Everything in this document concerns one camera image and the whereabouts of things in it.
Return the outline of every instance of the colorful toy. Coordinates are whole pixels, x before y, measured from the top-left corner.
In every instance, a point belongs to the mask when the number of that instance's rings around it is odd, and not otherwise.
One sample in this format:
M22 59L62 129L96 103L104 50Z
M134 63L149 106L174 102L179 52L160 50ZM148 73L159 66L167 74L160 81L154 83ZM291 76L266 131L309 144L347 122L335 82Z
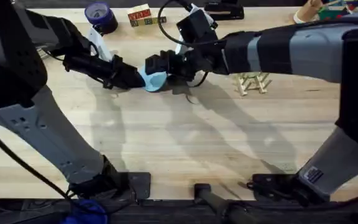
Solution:
M129 21L132 27L151 25L157 23L157 16L152 15L148 4L136 6L127 10ZM161 23L167 22L167 17L164 13L161 15Z

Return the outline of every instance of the blue cloth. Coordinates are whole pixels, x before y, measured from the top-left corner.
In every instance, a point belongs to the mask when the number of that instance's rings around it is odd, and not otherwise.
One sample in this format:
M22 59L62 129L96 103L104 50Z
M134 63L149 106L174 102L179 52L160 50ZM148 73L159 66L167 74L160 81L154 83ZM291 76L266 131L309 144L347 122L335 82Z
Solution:
M150 75L146 74L145 67L143 66L138 70L139 74L142 76L145 86L144 90L149 92L158 91L161 87L164 86L165 81L167 81L167 73L166 72L156 72Z
M105 212L104 208L94 200L81 200L80 205L95 212ZM61 224L108 224L107 215L85 213L74 207L72 213Z

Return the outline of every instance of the wooden stand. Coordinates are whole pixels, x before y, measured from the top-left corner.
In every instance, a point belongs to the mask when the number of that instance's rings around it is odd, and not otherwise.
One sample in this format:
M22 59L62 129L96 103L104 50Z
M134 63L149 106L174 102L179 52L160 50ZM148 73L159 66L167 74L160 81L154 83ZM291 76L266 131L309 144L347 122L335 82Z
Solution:
M238 73L236 84L240 95L248 95L248 90L259 90L260 94L267 93L267 86L272 82L271 80L265 82L268 76L269 73L265 72Z

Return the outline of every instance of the label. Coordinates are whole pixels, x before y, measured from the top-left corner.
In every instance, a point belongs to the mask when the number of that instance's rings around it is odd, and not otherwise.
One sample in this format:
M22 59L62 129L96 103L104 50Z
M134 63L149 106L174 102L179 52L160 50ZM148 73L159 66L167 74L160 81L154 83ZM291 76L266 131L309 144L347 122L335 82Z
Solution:
M323 172L314 166L310 167L310 169L307 172L305 172L305 174L303 174L303 178L305 178L307 181L309 181L312 184L316 183L317 180L320 179L320 177L322 176L323 176Z

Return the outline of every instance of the toy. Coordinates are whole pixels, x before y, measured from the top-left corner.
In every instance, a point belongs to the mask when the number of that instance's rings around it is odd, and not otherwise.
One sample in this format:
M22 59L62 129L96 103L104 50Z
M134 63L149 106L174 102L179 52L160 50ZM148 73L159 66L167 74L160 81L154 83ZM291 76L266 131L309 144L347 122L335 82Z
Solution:
M157 24L157 16L152 15L148 4L132 7L127 10L132 27ZM167 22L165 14L161 15L161 23Z
M272 82L271 80L265 82L268 75L269 73L266 72L238 73L236 82L240 95L248 95L248 90L259 90L260 94L267 93L266 88Z

